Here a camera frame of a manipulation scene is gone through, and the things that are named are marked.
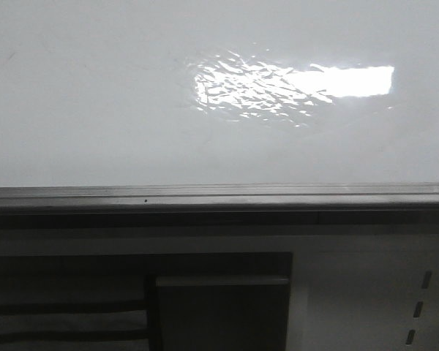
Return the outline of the white glossy whiteboard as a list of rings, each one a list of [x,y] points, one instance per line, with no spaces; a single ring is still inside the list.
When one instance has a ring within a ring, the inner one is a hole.
[[[0,1],[0,186],[439,183],[439,1]]]

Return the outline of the dark grey square box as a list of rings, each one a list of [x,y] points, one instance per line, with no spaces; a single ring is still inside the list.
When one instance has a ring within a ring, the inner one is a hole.
[[[164,350],[286,348],[285,276],[164,276],[156,288]]]

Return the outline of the dark slatted shelf rack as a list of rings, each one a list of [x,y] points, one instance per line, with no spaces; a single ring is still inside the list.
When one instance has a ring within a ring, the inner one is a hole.
[[[156,280],[280,275],[290,253],[0,257],[0,350],[164,350]]]

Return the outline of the white perforated metal panel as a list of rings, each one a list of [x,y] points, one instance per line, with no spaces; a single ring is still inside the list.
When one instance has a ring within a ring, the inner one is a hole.
[[[286,347],[439,350],[439,235],[302,241]]]

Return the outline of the grey aluminium whiteboard frame rail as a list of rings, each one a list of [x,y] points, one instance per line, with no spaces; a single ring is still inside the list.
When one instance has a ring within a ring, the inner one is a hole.
[[[0,187],[0,229],[438,223],[439,183]]]

